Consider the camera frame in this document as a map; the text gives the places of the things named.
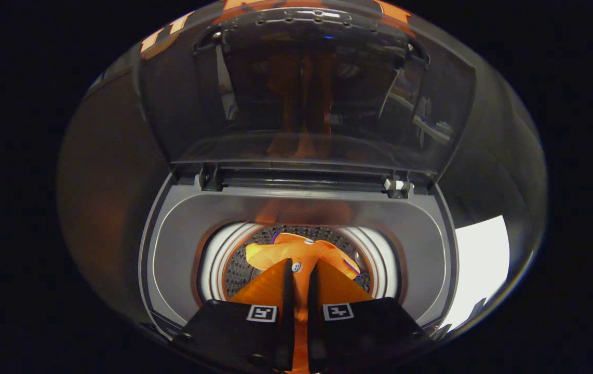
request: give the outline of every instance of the orange fabric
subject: orange fabric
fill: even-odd
[[[283,277],[287,259],[277,262],[256,279],[240,289],[230,301],[232,303],[276,305],[282,315]]]
[[[358,303],[373,300],[363,288],[349,280],[327,261],[317,261],[320,304]]]
[[[356,263],[333,244],[324,240],[307,244],[305,240],[303,236],[280,233],[273,244],[253,243],[246,246],[246,260],[259,270],[268,269],[286,258],[291,258],[293,265],[297,262],[301,264],[301,269],[292,273],[296,286],[294,318],[298,321],[306,321],[308,318],[308,283],[317,260],[322,258],[331,263],[349,279],[354,279],[359,274]]]
[[[400,9],[399,7],[396,7],[396,5],[380,2],[380,0],[373,0],[373,2],[376,2],[380,5],[380,7],[382,8],[382,13],[384,15],[387,15],[394,19],[398,19],[398,21],[408,23],[409,17],[412,16],[405,9]]]
[[[223,22],[232,17],[246,14],[248,11],[259,11],[272,8],[285,8],[285,7],[317,7],[326,8],[322,2],[317,0],[287,0],[281,2],[280,0],[223,0],[225,6],[220,17],[216,18],[211,24],[217,24]]]
[[[325,240],[307,243],[306,237],[280,233],[275,237],[273,244],[249,244],[246,246],[246,260],[251,266],[260,270],[268,269],[266,271],[269,272],[276,268],[274,263],[281,263],[287,258],[292,259],[293,266],[297,263],[301,265],[296,272],[294,272],[295,267],[292,267],[296,292],[294,294],[294,356],[290,372],[292,374],[308,374],[308,286],[311,280],[311,271],[315,265],[318,262],[325,263],[327,287],[332,286],[343,292],[351,289],[353,292],[351,300],[360,298],[356,294],[358,290],[364,291],[351,281],[359,273],[356,262]],[[331,272],[336,272],[337,276],[331,275]],[[251,287],[264,274],[260,274],[244,289]],[[328,282],[339,282],[341,279],[352,283],[357,289],[349,288],[349,284],[343,286],[328,284]]]

